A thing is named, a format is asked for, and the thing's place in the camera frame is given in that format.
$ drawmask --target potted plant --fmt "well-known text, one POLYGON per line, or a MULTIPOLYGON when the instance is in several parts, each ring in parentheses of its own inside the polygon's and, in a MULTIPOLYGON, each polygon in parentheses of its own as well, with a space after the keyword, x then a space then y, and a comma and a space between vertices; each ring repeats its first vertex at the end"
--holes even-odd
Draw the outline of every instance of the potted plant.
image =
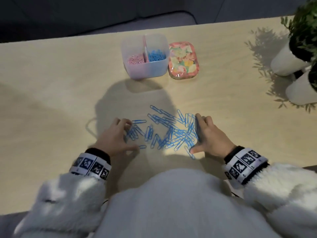
POLYGON ((289 39, 271 62, 272 71, 288 76, 311 65, 317 47, 317 0, 307 0, 293 19, 281 18, 289 30, 289 39))
POLYGON ((296 105, 317 102, 317 64, 305 72, 286 89, 286 96, 296 105))

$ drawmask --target fluffy white jacket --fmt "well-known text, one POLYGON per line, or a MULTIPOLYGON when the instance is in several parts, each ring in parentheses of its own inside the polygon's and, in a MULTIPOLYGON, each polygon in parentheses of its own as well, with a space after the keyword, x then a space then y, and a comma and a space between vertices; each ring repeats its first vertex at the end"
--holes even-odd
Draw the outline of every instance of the fluffy white jacket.
POLYGON ((224 182, 198 170, 174 169, 114 195, 101 211, 105 186, 61 175, 45 182, 15 230, 22 238, 317 237, 317 174, 274 164, 244 189, 245 204, 224 182))

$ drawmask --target person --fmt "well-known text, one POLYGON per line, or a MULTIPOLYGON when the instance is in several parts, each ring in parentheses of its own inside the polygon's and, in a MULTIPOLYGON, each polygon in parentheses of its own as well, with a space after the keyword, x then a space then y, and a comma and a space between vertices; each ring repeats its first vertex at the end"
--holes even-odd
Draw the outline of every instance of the person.
POLYGON ((124 142, 127 119, 114 119, 70 173, 45 182, 15 230, 17 237, 317 237, 317 174, 269 164, 236 146, 212 121, 196 114, 200 143, 244 187, 244 202, 223 193, 224 181, 193 169, 162 172, 111 197, 101 209, 111 159, 138 147, 124 142))

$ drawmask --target translucent plastic box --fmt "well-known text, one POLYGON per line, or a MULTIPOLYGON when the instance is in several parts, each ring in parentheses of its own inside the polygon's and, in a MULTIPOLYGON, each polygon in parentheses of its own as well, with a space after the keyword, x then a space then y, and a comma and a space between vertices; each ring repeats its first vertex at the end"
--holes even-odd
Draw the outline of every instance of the translucent plastic box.
POLYGON ((143 79, 163 76, 167 72, 169 61, 169 46, 167 39, 162 34, 149 34, 131 36, 121 42, 122 59, 126 71, 132 79, 143 79), (144 37, 147 51, 160 50, 166 58, 160 61, 145 62, 139 64, 129 64, 128 59, 133 55, 142 55, 145 51, 144 37))

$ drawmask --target white flower pot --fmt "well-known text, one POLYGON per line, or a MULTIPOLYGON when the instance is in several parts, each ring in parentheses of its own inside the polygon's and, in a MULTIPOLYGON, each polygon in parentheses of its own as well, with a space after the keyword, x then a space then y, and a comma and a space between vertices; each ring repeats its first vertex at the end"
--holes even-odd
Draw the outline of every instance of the white flower pot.
POLYGON ((305 72, 286 89, 286 96, 296 105, 304 105, 317 102, 317 92, 308 80, 309 72, 305 72))
POLYGON ((289 49, 289 42, 271 62, 272 71, 279 76, 288 76, 298 70, 310 66, 311 63, 297 58, 289 49))

